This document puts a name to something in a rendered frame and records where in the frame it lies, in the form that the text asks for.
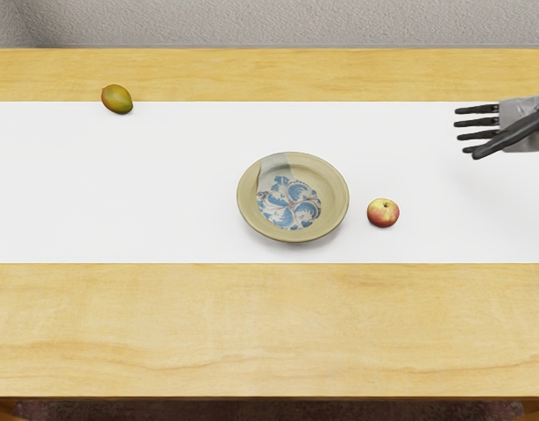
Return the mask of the beige plate with blue pattern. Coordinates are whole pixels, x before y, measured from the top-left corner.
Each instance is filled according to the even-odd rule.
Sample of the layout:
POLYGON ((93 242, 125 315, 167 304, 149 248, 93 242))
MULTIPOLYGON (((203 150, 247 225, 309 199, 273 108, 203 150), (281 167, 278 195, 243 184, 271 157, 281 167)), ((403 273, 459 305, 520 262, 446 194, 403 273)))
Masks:
POLYGON ((350 204, 341 173, 309 153, 274 153, 254 162, 237 188, 238 209, 257 233, 286 243, 320 239, 340 226, 350 204))

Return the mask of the red yellow apple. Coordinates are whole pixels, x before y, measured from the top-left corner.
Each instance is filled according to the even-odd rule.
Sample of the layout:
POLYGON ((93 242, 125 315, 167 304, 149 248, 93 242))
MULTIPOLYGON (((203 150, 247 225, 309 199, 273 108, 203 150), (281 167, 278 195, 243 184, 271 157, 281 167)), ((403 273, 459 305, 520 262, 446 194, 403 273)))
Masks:
POLYGON ((376 198, 368 204, 366 215, 372 225, 379 228, 387 228, 398 221, 400 208, 391 199, 376 198))

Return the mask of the green orange mango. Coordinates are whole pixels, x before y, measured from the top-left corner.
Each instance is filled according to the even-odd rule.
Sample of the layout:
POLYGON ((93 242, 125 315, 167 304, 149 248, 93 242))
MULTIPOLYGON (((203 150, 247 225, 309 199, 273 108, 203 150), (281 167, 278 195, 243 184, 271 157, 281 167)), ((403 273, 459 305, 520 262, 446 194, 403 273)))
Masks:
POLYGON ((102 89, 101 101, 103 105, 116 114, 128 114, 133 109, 133 102, 129 91, 118 84, 110 84, 102 89))

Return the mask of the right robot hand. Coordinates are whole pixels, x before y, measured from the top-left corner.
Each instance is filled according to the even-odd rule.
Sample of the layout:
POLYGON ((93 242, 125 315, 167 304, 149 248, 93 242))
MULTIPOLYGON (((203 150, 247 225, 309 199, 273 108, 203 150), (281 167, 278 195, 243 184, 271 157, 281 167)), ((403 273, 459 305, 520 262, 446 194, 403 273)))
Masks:
POLYGON ((463 133, 459 141, 484 140, 480 145, 466 146, 463 152, 480 160, 497 152, 539 152, 539 96, 508 98, 498 103, 462 107, 457 115, 474 115, 474 119, 457 121, 454 126, 479 127, 479 132, 463 133))

